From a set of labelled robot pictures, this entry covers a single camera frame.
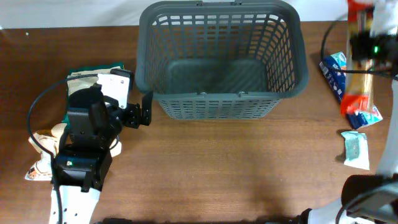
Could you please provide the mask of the blue Kleenex tissue pack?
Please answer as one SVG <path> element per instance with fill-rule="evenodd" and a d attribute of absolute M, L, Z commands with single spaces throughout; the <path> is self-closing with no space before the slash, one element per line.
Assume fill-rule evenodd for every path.
<path fill-rule="evenodd" d="M 335 69 L 346 70 L 345 54 L 343 52 L 331 54 L 325 58 L 325 62 L 320 62 L 319 64 L 324 77 L 340 104 L 345 93 L 346 74 L 330 70 L 326 65 Z M 353 114 L 346 114 L 346 118 L 353 129 L 364 128 L 383 120 L 383 117 L 376 106 L 373 106 L 372 113 L 366 111 L 355 111 Z"/>

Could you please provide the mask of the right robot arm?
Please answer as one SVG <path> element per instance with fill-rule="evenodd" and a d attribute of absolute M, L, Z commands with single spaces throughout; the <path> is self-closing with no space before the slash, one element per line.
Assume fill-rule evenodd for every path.
<path fill-rule="evenodd" d="M 358 91 L 356 78 L 374 85 L 389 80 L 392 114 L 384 151 L 374 175 L 347 178 L 341 197 L 324 207 L 307 209 L 295 223 L 397 223 L 397 1 L 354 1 L 348 20 L 357 27 L 348 49 L 348 77 L 341 111 L 369 109 L 369 94 Z"/>

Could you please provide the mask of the orange spaghetti packet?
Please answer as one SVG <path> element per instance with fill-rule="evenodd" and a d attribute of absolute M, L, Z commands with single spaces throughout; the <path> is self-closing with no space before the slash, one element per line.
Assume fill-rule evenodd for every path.
<path fill-rule="evenodd" d="M 371 1 L 347 0 L 348 3 L 348 41 L 347 72 L 345 93 L 343 95 L 341 114 L 354 114 L 358 111 L 373 110 L 373 76 L 366 71 L 374 62 L 368 57 L 355 60 L 354 55 L 366 50 L 367 45 L 355 41 L 359 34 L 368 34 L 373 23 L 374 5 Z"/>

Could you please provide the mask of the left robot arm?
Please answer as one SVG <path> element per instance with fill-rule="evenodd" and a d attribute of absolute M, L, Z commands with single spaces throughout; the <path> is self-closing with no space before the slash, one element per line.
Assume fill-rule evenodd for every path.
<path fill-rule="evenodd" d="M 70 125 L 52 159 L 50 223 L 89 223 L 113 161 L 112 142 L 123 127 L 150 125 L 153 93 L 141 104 L 122 109 L 99 86 L 74 92 L 68 99 Z"/>

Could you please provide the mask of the grey plastic basket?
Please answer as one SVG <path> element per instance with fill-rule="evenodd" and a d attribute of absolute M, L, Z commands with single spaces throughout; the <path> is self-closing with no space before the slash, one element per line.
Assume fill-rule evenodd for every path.
<path fill-rule="evenodd" d="M 283 1 L 160 1 L 139 19 L 136 85 L 174 119 L 256 119 L 300 94 L 300 18 Z"/>

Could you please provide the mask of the white teal wipes packet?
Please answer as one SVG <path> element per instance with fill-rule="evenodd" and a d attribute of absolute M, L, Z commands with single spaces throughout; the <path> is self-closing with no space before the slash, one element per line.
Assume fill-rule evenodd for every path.
<path fill-rule="evenodd" d="M 357 131 L 344 131 L 341 133 L 345 139 L 345 166 L 357 169 L 370 170 L 368 140 L 364 133 Z"/>

